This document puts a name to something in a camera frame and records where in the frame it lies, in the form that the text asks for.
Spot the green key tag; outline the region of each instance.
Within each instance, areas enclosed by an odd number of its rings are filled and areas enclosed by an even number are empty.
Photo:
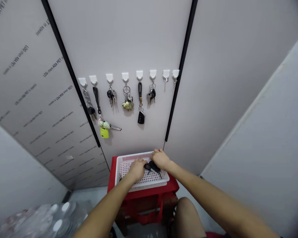
[[[105,138],[105,139],[109,138],[108,130],[103,127],[100,128],[100,135],[102,138]]]

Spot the key ring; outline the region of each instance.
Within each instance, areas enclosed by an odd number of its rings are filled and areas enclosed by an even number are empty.
[[[100,121],[105,122],[105,119],[104,119],[103,117],[101,117],[101,118],[98,119],[98,123],[97,123],[97,124],[98,124],[98,126],[101,128],[101,126],[99,125],[99,122],[100,122]]]
[[[130,93],[130,87],[127,86],[127,84],[126,84],[126,86],[124,86],[124,88],[123,88],[123,92],[124,92],[125,94]]]
[[[149,86],[150,89],[156,89],[156,84],[155,83],[151,83]]]
[[[93,106],[93,104],[92,104],[90,101],[87,101],[87,103],[86,103],[86,107],[87,107],[87,108],[90,108],[88,105],[90,105],[90,107]]]

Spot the black trim strip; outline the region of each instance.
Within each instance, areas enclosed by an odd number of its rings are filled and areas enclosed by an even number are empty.
[[[65,194],[65,196],[64,196],[64,198],[63,198],[62,203],[66,203],[66,202],[68,202],[69,199],[70,199],[70,197],[71,197],[71,195],[72,195],[72,192],[67,191],[67,193]]]
[[[75,85],[75,89],[77,91],[77,94],[79,96],[79,99],[80,99],[80,102],[82,103],[82,107],[84,109],[84,112],[86,114],[86,117],[87,117],[87,120],[89,122],[89,125],[90,125],[90,128],[92,129],[92,132],[94,134],[94,137],[95,137],[95,140],[96,140],[96,143],[98,145],[98,147],[100,147],[100,142],[99,142],[99,139],[96,135],[96,131],[95,131],[95,128],[93,126],[93,122],[90,118],[90,115],[88,114],[87,112],[87,107],[85,105],[85,101],[84,101],[84,98],[83,98],[83,95],[82,93],[80,92],[80,87],[78,85],[78,82],[76,80],[76,76],[74,74],[74,70],[72,68],[72,65],[71,65],[71,62],[70,62],[70,59],[69,59],[69,56],[67,55],[67,52],[66,52],[66,49],[65,49],[65,46],[64,46],[64,43],[63,43],[63,40],[61,38],[61,35],[60,35],[60,32],[57,28],[57,25],[56,25],[56,22],[55,22],[55,19],[54,19],[54,16],[53,16],[53,13],[52,13],[52,10],[50,8],[50,5],[49,5],[49,2],[48,0],[41,0],[42,1],[42,4],[43,4],[43,7],[45,9],[45,12],[47,14],[47,17],[49,18],[49,21],[50,21],[50,24],[51,24],[51,27],[53,29],[53,32],[54,32],[54,35],[55,35],[55,38],[57,40],[57,43],[59,44],[59,47],[61,49],[61,52],[62,52],[62,55],[64,57],[64,60],[65,60],[65,63],[66,63],[66,66],[67,66],[67,69],[69,70],[69,73],[71,75],[71,78],[73,80],[73,84]]]
[[[194,15],[195,15],[195,10],[196,10],[197,4],[198,4],[198,0],[192,0],[188,26],[186,28],[184,44],[183,44],[183,49],[182,49],[182,55],[181,55],[181,60],[180,60],[180,66],[179,66],[180,72],[179,72],[179,76],[177,78],[178,81],[175,85],[174,94],[173,94],[172,106],[171,106],[169,122],[168,122],[168,127],[167,127],[167,133],[166,133],[166,138],[165,138],[166,142],[168,141],[168,137],[169,137],[170,127],[171,127],[171,122],[172,122],[172,117],[173,117],[173,111],[174,111],[174,107],[175,107],[176,97],[178,95],[182,70],[183,70],[183,66],[184,66],[186,51],[187,51],[188,45],[189,45],[190,34],[191,34],[191,30],[192,30],[192,25],[193,25],[193,20],[194,20]]]

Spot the white adhesive hook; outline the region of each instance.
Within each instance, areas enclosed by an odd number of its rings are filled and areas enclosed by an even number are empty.
[[[111,85],[114,82],[113,74],[106,74],[107,82]]]
[[[176,84],[177,83],[177,78],[179,76],[179,72],[180,70],[179,69],[175,69],[175,70],[172,70],[172,78],[174,79],[174,83]]]
[[[170,75],[170,69],[165,69],[163,71],[163,74],[162,74],[163,80],[168,82],[169,81],[169,75]]]
[[[136,77],[138,81],[140,82],[143,79],[143,70],[136,71]]]
[[[97,85],[97,77],[96,75],[90,75],[89,80],[92,83],[92,85],[96,86]]]
[[[122,73],[122,78],[123,78],[123,81],[124,83],[128,83],[129,81],[129,73]]]
[[[156,75],[157,75],[157,70],[155,69],[155,70],[150,70],[150,72],[149,72],[149,77],[150,77],[150,79],[152,80],[152,81],[155,81],[155,79],[156,79]]]
[[[86,78],[78,78],[78,81],[83,88],[87,87]]]

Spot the knee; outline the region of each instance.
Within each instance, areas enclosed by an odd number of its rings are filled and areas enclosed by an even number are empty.
[[[188,207],[191,207],[191,206],[194,206],[194,204],[187,197],[180,198],[179,201],[178,201],[178,205],[177,205],[178,208],[179,207],[188,208]]]

